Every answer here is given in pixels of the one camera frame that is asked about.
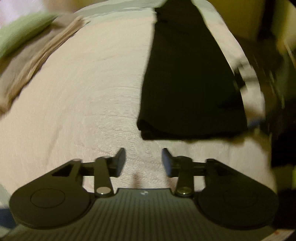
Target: green cloth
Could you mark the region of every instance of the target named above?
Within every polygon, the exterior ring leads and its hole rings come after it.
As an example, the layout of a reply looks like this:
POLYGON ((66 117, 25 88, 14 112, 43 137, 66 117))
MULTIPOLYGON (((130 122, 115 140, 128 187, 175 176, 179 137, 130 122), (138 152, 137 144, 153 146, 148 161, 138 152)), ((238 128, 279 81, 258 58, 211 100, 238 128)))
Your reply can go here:
POLYGON ((42 32, 57 16, 48 12, 31 13, 0 28, 0 58, 42 32))

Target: black cloth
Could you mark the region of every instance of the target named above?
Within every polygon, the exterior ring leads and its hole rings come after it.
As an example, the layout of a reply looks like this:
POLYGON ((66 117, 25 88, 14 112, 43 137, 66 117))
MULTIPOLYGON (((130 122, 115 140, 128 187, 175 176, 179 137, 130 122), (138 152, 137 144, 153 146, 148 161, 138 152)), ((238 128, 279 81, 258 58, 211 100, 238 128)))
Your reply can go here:
POLYGON ((190 0, 155 8, 137 121, 143 139, 232 136, 247 130, 234 74, 190 0))

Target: bed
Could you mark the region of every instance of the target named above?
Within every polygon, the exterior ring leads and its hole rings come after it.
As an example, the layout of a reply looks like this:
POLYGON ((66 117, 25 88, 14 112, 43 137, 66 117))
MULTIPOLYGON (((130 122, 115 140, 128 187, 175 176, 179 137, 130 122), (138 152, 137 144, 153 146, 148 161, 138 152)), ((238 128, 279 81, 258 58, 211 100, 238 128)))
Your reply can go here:
MULTIPOLYGON (((209 2, 193 2, 231 68, 244 66, 248 120, 263 117, 264 98, 240 45, 209 2)), ((269 139, 256 131, 233 139, 142 140, 136 126, 141 84, 153 7, 161 3, 108 0, 78 11, 89 23, 47 59, 0 119, 0 184, 9 194, 71 159, 90 162, 121 147, 127 159, 122 175, 112 178, 114 190, 174 189, 176 179, 166 177, 161 163, 161 149, 168 148, 195 162, 215 158, 276 191, 269 139)), ((204 187, 202 177, 194 181, 196 190, 204 187)), ((84 187, 93 191, 93 178, 85 178, 84 187)))

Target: metal screw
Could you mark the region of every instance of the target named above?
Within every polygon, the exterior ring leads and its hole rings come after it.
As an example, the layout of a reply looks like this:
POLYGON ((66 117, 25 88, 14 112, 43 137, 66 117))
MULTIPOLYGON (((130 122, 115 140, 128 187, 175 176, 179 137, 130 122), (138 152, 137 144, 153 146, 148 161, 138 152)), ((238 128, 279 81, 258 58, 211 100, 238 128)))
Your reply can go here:
POLYGON ((177 192, 182 195, 188 195, 192 192, 192 189, 189 187, 181 187, 178 188, 177 192))
POLYGON ((101 195, 106 195, 111 192, 111 189, 109 187, 99 187, 96 189, 96 192, 101 195))

